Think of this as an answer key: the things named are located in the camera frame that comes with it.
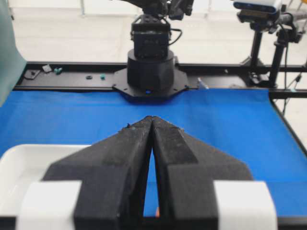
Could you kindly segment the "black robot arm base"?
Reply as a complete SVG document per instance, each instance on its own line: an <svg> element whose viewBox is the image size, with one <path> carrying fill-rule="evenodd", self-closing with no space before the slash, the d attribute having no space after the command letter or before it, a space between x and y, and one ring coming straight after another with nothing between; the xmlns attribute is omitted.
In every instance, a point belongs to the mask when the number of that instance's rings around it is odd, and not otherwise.
<svg viewBox="0 0 307 230"><path fill-rule="evenodd" d="M131 97L166 98L189 88L187 74L176 66L172 28L167 18L182 20L192 14L192 0L131 0L143 13L131 24L134 43L126 68L114 73L112 87Z"/></svg>

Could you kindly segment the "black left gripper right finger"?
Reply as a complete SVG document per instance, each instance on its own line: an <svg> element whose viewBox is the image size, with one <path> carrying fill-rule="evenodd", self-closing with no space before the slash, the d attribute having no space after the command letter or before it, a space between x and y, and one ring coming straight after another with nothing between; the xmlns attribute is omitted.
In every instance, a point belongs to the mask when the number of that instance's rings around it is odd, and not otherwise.
<svg viewBox="0 0 307 230"><path fill-rule="evenodd" d="M154 117L160 211L177 230L275 230L276 208L249 167Z"/></svg>

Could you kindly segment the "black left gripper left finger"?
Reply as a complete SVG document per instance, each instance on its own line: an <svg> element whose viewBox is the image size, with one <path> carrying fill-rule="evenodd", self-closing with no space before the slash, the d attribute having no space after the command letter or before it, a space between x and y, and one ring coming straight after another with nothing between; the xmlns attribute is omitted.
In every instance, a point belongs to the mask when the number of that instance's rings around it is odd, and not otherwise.
<svg viewBox="0 0 307 230"><path fill-rule="evenodd" d="M117 230L142 214L153 118L52 163L32 183L17 216L19 230Z"/></svg>

